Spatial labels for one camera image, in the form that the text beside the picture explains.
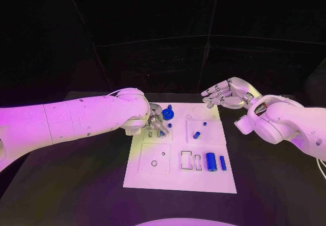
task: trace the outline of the black table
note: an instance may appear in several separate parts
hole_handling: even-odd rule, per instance
[[[71,92],[66,99],[102,93]],[[152,102],[201,103],[192,94]],[[289,143],[242,135],[245,109],[219,107],[238,194],[123,188],[133,137],[124,130],[35,150],[0,200],[0,225],[133,226],[162,218],[235,225],[326,225],[326,182],[316,159]]]

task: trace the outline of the black background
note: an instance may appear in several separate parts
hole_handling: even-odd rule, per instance
[[[326,106],[326,3],[6,1],[0,15],[0,107],[72,90],[198,93],[234,76]],[[1,172],[0,194],[22,162]]]

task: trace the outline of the white board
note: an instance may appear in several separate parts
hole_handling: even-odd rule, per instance
[[[163,122],[164,127],[172,123],[170,133],[157,137],[156,130],[143,129],[133,137],[124,187],[235,194],[218,107],[208,109],[203,103],[157,104],[163,109],[172,105],[175,117]],[[201,136],[193,139],[196,131]],[[209,152],[215,153],[215,172],[208,171],[205,154]],[[219,156],[225,158],[225,171]]]

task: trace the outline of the hole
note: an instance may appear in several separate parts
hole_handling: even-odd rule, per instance
[[[320,146],[322,143],[323,143],[323,140],[322,139],[317,139],[316,140],[316,146]]]

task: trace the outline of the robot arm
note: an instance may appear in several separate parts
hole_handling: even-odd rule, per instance
[[[235,77],[205,90],[202,96],[206,95],[208,108],[216,104],[248,109],[247,115],[235,121],[245,135],[255,131],[273,144],[289,140],[306,154],[326,161],[325,108],[304,108],[281,96],[263,96],[251,84]]]
[[[117,97],[81,98],[52,104],[0,108],[0,172],[35,149],[52,144],[126,129],[140,133],[144,126],[162,126],[160,113],[153,113],[140,90],[123,89]]]

